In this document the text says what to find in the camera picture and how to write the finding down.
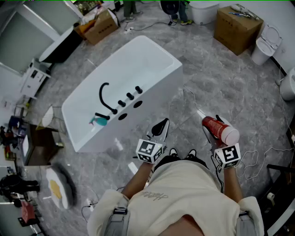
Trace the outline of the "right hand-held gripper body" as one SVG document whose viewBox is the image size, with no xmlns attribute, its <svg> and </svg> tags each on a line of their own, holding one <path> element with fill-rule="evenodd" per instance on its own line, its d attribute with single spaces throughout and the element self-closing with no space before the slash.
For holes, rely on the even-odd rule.
<svg viewBox="0 0 295 236">
<path fill-rule="evenodd" d="M 239 143 L 225 145 L 220 140 L 209 139 L 211 144 L 212 162 L 217 170 L 235 166 L 241 160 Z"/>
</svg>

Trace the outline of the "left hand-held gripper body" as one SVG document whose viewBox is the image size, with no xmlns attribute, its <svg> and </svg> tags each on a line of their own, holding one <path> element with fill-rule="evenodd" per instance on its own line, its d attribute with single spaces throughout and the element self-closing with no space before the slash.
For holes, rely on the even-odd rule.
<svg viewBox="0 0 295 236">
<path fill-rule="evenodd" d="M 165 140 L 166 137 L 163 136 L 151 137 L 149 135 L 139 139 L 136 147 L 136 156 L 133 156 L 133 158 L 154 164 L 167 148 Z"/>
</svg>

